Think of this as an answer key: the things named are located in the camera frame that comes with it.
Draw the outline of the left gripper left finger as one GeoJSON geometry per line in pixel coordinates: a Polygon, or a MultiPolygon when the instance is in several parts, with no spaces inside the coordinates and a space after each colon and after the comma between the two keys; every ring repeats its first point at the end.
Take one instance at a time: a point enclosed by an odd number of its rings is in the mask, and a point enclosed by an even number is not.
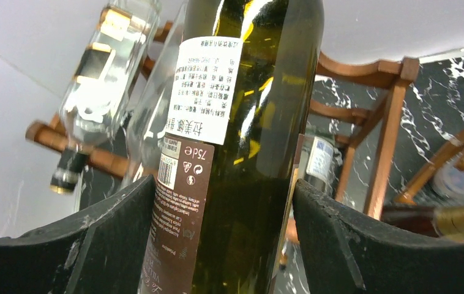
{"type": "Polygon", "coordinates": [[[17,238],[0,238],[0,293],[137,293],[153,176],[17,238]]]}

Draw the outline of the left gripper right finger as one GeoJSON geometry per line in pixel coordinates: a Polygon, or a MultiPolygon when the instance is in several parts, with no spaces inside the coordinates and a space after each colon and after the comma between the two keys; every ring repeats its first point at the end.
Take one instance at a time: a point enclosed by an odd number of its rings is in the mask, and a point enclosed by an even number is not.
{"type": "Polygon", "coordinates": [[[464,243],[385,224],[304,180],[293,208],[311,293],[464,293],[464,243]]]}

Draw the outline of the green wine bottle brown label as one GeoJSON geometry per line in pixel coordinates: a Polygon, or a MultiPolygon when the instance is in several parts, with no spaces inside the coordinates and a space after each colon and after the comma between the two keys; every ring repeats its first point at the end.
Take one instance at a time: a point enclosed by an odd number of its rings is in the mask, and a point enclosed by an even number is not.
{"type": "Polygon", "coordinates": [[[189,1],[143,293],[271,293],[324,29],[321,1],[189,1]]]}

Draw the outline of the dark red wine bottle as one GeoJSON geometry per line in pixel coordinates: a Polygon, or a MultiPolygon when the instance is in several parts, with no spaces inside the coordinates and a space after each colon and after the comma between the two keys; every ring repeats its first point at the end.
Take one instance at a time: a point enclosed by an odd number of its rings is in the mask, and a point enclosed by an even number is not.
{"type": "Polygon", "coordinates": [[[389,205],[380,220],[420,235],[464,242],[464,206],[389,205]]]}

